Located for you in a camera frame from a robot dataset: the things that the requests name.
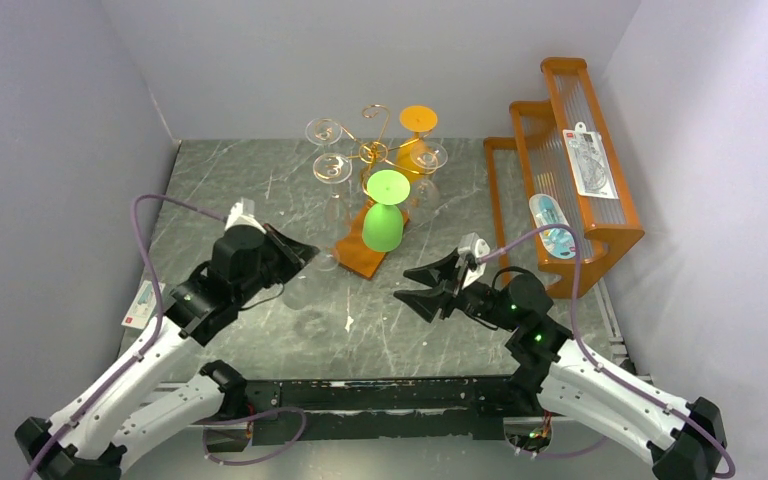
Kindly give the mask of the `green plastic goblet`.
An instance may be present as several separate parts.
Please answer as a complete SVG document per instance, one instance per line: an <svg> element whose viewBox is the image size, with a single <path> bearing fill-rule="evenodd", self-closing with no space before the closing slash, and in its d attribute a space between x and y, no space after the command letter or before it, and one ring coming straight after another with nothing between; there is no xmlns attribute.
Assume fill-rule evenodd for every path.
<svg viewBox="0 0 768 480"><path fill-rule="evenodd" d="M368 179L366 192L373 205L364 217L362 240L370 250L386 253L400 245L404 217L399 205L410 189L408 179L395 170L381 170Z"/></svg>

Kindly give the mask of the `orange plastic goblet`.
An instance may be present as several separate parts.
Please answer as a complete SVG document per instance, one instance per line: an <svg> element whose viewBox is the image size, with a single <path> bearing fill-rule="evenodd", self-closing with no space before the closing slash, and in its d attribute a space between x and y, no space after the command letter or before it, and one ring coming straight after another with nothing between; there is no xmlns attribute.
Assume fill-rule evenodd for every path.
<svg viewBox="0 0 768 480"><path fill-rule="evenodd" d="M428 106L411 105L401 111L399 121L411 133L411 137L398 148L394 162L395 169L402 173L410 183L413 183L420 179L422 174L412 160L411 152L436 127L438 116Z"/></svg>

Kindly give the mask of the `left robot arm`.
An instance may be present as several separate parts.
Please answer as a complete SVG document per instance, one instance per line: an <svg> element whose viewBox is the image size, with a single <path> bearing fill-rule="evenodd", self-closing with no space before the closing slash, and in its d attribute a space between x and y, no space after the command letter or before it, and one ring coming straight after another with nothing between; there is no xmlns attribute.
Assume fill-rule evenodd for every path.
<svg viewBox="0 0 768 480"><path fill-rule="evenodd" d="M29 417L15 431L26 478L118 479L140 457L192 424L252 423L283 413L259 412L247 381L222 360L203 365L176 391L146 396L179 360L207 346L251 309L251 299L285 287L319 254L271 225L228 227L210 259L170 292L131 347L84 393L49 418Z"/></svg>

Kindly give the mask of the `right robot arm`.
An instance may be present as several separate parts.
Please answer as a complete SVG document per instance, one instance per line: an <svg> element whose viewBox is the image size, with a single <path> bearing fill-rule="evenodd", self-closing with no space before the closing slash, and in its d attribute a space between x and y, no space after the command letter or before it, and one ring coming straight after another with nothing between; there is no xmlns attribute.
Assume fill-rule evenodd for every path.
<svg viewBox="0 0 768 480"><path fill-rule="evenodd" d="M423 287L393 295L426 322L460 311L510 332L505 347L518 367L507 382L519 413L571 418L634 453L658 479L721 477L727 439L716 404L672 395L602 357L550 316L553 299L532 272L508 271L503 287L483 283L476 258L453 251L404 271Z"/></svg>

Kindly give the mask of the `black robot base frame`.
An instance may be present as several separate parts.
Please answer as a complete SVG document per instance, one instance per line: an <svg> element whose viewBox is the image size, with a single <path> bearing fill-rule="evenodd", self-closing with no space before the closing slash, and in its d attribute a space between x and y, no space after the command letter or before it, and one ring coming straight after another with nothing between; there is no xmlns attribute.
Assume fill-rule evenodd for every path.
<svg viewBox="0 0 768 480"><path fill-rule="evenodd" d="M255 445L467 436L502 440L506 423L539 424L544 410L508 375L248 380L204 424L253 423Z"/></svg>

